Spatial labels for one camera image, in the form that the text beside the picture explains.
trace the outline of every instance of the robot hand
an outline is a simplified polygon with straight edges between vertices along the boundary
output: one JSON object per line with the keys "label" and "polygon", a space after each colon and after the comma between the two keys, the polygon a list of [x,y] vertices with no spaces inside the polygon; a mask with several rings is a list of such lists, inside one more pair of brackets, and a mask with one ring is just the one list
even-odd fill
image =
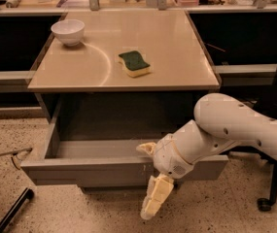
{"label": "robot hand", "polygon": [[277,120],[236,99],[213,93],[194,108],[195,120],[157,143],[139,145],[154,160],[160,175],[151,177],[141,217],[152,218],[173,189],[175,179],[193,170],[202,158],[236,146],[252,146],[277,159]]}

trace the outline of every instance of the yellow sponge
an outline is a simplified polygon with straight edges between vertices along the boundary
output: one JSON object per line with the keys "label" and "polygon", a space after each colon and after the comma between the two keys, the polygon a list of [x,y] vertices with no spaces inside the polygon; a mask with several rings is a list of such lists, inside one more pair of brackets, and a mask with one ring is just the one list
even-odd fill
{"label": "yellow sponge", "polygon": [[138,77],[150,73],[150,65],[144,61],[140,52],[137,50],[119,54],[120,63],[123,70],[130,77]]}

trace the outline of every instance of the floor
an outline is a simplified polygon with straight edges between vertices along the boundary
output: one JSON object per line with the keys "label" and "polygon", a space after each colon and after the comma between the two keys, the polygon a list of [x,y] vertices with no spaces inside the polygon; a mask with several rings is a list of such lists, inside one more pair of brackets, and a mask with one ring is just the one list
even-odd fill
{"label": "floor", "polygon": [[[47,132],[43,118],[0,117],[0,152],[39,148]],[[26,202],[5,232],[277,232],[277,203],[260,212],[269,196],[271,166],[256,154],[232,153],[216,181],[188,182],[174,190],[158,214],[140,218],[144,194],[134,191],[83,194],[74,185],[35,186],[0,157],[0,220],[26,187]]]}

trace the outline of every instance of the drawer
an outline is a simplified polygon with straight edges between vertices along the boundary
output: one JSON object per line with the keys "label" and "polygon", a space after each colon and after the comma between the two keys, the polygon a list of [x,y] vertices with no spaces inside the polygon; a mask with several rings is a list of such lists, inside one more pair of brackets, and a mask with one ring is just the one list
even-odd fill
{"label": "drawer", "polygon": [[[142,143],[176,131],[192,117],[188,92],[72,93],[59,97],[45,146],[21,168],[37,185],[76,184],[87,189],[146,186],[157,176]],[[208,157],[187,180],[214,180],[225,155]]]}

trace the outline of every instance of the bowl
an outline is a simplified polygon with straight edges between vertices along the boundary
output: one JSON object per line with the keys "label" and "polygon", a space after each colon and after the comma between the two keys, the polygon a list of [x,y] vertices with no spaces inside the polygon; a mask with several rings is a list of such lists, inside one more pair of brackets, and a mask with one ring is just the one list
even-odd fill
{"label": "bowl", "polygon": [[53,35],[66,46],[75,46],[84,36],[85,25],[77,19],[65,19],[52,26]]}

